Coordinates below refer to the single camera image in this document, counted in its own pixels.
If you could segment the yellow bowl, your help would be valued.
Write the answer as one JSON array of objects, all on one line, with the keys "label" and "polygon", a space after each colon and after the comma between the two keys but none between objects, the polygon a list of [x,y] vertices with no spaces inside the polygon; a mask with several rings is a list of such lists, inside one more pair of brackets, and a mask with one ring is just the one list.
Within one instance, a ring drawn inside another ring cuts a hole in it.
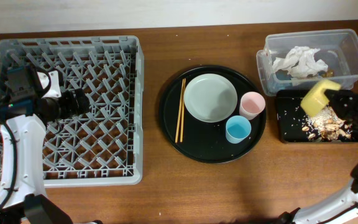
[{"label": "yellow bowl", "polygon": [[325,91],[338,91],[340,89],[341,85],[336,82],[331,80],[320,80],[303,97],[300,106],[308,116],[314,117],[329,103],[328,97],[324,94]]}]

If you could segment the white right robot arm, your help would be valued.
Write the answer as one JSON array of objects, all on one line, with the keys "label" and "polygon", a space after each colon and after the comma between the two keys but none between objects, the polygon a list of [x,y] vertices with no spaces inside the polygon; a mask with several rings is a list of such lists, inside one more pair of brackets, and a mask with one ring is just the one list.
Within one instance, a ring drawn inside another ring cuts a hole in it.
[{"label": "white right robot arm", "polygon": [[[280,90],[275,97],[283,142],[358,141],[358,94],[321,80],[309,90]],[[275,223],[345,223],[358,217],[358,164],[350,182],[308,208],[281,214]]]}]

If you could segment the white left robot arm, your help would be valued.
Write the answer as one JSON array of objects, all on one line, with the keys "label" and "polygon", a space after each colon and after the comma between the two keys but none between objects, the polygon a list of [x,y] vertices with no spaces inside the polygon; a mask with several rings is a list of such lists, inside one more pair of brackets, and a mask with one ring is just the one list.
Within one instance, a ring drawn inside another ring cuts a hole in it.
[{"label": "white left robot arm", "polygon": [[46,125],[87,113],[90,101],[82,89],[58,98],[37,95],[0,106],[2,177],[0,223],[71,223],[45,192],[42,150]]}]

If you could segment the grey dishwasher rack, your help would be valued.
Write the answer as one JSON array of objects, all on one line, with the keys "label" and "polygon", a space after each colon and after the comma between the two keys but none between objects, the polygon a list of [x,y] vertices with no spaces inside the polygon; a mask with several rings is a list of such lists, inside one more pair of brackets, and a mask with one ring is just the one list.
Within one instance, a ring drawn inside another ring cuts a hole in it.
[{"label": "grey dishwasher rack", "polygon": [[144,55],[133,35],[0,41],[0,99],[11,68],[34,65],[84,90],[90,111],[47,126],[46,187],[137,184],[142,178]]}]

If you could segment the black rectangular tray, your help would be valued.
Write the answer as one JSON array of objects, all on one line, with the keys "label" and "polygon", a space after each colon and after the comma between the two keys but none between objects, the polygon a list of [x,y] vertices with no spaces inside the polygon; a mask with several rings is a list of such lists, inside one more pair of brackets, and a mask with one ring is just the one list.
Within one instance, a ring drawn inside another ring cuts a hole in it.
[{"label": "black rectangular tray", "polygon": [[333,132],[324,129],[328,121],[339,121],[332,111],[325,109],[317,118],[310,118],[300,106],[306,94],[306,90],[280,90],[277,93],[275,108],[282,142],[358,142],[358,133],[347,121],[339,123],[339,129]]}]

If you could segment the crumpled white tissue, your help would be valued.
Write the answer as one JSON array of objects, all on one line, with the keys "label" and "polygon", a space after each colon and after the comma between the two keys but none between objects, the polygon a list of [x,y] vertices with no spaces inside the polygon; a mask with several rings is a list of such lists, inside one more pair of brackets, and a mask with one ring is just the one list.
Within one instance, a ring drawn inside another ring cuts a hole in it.
[{"label": "crumpled white tissue", "polygon": [[321,59],[315,60],[314,55],[321,49],[295,46],[285,58],[277,57],[272,64],[274,72],[287,71],[292,78],[304,79],[316,76],[319,72],[327,72],[328,65]]}]

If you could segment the clear plastic bin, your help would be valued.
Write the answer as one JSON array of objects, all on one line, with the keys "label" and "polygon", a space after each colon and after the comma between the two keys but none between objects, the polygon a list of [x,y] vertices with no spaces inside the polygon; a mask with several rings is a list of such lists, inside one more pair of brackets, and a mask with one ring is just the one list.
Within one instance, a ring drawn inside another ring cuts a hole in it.
[{"label": "clear plastic bin", "polygon": [[264,49],[257,52],[257,68],[264,93],[275,96],[280,90],[309,90],[322,80],[322,72],[313,77],[295,78],[285,70],[273,69],[276,58],[285,58],[295,47],[319,49],[314,60],[322,60],[333,71],[328,79],[345,90],[358,81],[358,36],[352,29],[317,30],[268,35]]}]

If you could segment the pink cup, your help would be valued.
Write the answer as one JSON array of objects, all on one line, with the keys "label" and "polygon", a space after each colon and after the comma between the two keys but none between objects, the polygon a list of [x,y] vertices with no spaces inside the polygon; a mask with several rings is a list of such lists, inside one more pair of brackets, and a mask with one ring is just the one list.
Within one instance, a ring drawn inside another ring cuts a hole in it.
[{"label": "pink cup", "polygon": [[248,120],[254,119],[265,109],[264,97],[255,91],[245,93],[239,103],[239,114]]}]

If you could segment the blue cup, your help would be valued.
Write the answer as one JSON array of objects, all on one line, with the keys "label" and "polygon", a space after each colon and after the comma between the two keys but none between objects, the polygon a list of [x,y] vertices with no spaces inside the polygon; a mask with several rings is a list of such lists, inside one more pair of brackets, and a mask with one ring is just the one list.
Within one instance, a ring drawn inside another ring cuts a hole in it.
[{"label": "blue cup", "polygon": [[226,139],[232,144],[243,141],[252,131],[250,121],[243,116],[232,116],[226,122]]}]

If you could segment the grey-green plate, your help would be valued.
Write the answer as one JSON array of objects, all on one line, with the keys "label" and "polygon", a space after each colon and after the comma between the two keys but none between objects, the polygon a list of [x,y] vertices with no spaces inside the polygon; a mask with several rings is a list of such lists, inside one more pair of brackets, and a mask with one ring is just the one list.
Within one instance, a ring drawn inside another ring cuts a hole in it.
[{"label": "grey-green plate", "polygon": [[225,77],[206,73],[193,78],[185,88],[185,108],[199,121],[217,123],[228,118],[237,105],[237,91]]}]

